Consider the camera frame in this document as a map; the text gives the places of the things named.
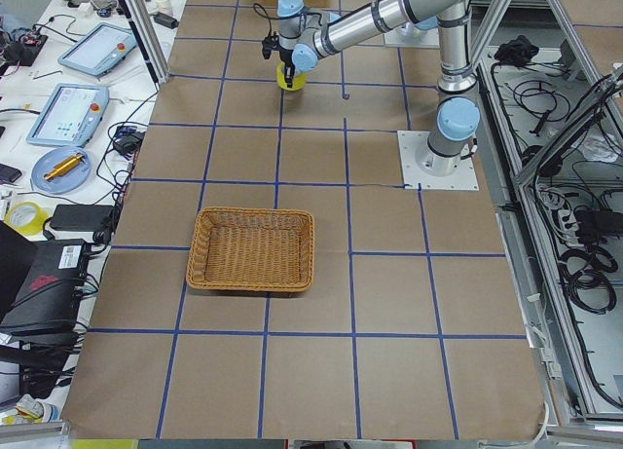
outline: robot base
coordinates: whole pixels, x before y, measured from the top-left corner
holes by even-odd
[[[426,144],[428,131],[399,131],[402,179],[407,189],[437,189],[451,191],[478,191],[478,180],[471,159],[458,161],[457,169],[448,176],[434,176],[416,162],[417,150]],[[469,152],[467,146],[462,154]]]

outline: screen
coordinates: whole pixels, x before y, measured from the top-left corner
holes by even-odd
[[[60,88],[35,136],[73,142],[96,95],[93,89]]]
[[[127,38],[127,32],[103,26],[92,36],[80,42],[80,46],[65,59],[88,69],[95,69],[111,52],[117,50],[117,45],[124,43]]]

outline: power adapter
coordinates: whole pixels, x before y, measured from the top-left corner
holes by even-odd
[[[154,22],[160,25],[164,25],[168,28],[177,28],[177,26],[179,25],[179,22],[176,18],[172,18],[165,13],[155,13]]]

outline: yellow cylindrical object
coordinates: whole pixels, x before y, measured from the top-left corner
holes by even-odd
[[[43,222],[48,214],[34,203],[21,203],[13,206],[4,221],[18,233],[29,237],[43,230]]]
[[[69,171],[77,167],[80,162],[85,158],[82,154],[75,154],[71,157],[67,157],[65,160],[55,165],[54,169],[50,171],[48,174],[44,175],[46,181],[50,181],[58,176],[64,176]]]
[[[288,87],[288,85],[285,83],[283,65],[284,64],[280,62],[276,66],[276,82],[279,84],[279,86],[285,91],[290,92],[296,92],[302,89],[308,81],[308,75],[304,72],[302,74],[299,74],[298,76],[294,76],[294,79],[292,79],[292,87]]]

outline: table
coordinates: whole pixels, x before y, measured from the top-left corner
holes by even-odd
[[[180,17],[185,5],[185,0],[171,0],[175,15]],[[148,11],[155,12],[155,3],[148,3]],[[46,11],[41,16],[39,23],[46,23],[57,15],[77,16],[77,10],[66,7],[63,0],[52,0]],[[71,19],[63,16],[55,18],[50,27],[65,31]],[[72,25],[72,32],[87,33],[100,22],[105,21],[114,25],[128,28],[128,21],[125,17],[114,14],[109,19],[101,19],[96,14],[91,14],[85,18],[76,18]],[[175,37],[176,30],[168,29],[161,25],[154,24],[161,46],[168,56]],[[41,110],[54,87],[58,83],[71,83],[80,85],[99,85],[105,86],[110,92],[110,103],[106,109],[102,122],[99,124],[92,140],[86,145],[89,156],[93,162],[92,173],[86,183],[76,190],[61,195],[79,204],[112,204],[112,196],[107,194],[111,191],[110,184],[95,176],[95,167],[100,162],[105,150],[109,145],[109,134],[107,130],[114,125],[124,122],[130,113],[140,106],[140,109],[132,116],[132,120],[138,123],[148,123],[149,117],[154,106],[154,96],[157,88],[145,67],[142,56],[138,48],[130,52],[126,60],[116,67],[109,74],[96,79],[92,76],[82,74],[60,66],[56,59],[63,54],[72,43],[57,35],[54,32],[43,29],[42,33],[48,34],[49,39],[43,50],[37,57],[32,67],[9,68],[5,73],[6,77],[0,80],[0,96],[2,96],[2,108],[23,108]],[[17,187],[12,187],[15,193],[12,204],[21,202],[33,202],[41,206],[47,213],[52,214],[57,204],[66,203],[65,200],[46,197],[42,194],[29,194],[32,191],[30,185],[30,174],[34,164],[52,148],[29,145],[25,142],[25,137],[36,117],[27,113],[3,113],[0,115],[0,124],[6,127],[6,131],[0,139],[0,154],[2,162],[19,168],[23,172],[22,178],[17,181]],[[112,172],[119,169],[128,168],[128,160],[113,152],[108,155],[106,162]],[[111,175],[106,169],[102,168],[102,174],[109,179]],[[58,238],[84,238],[88,242],[92,241],[91,233],[55,233]],[[29,237],[31,240],[43,240],[43,236]],[[94,257],[89,265],[89,273],[96,278],[100,278],[101,271],[106,261],[108,250],[103,254]],[[95,299],[93,297],[81,302],[78,319],[82,323],[89,323]],[[74,366],[78,357],[72,355],[65,366],[65,369]],[[67,388],[54,389],[47,402],[61,408],[67,397]]]

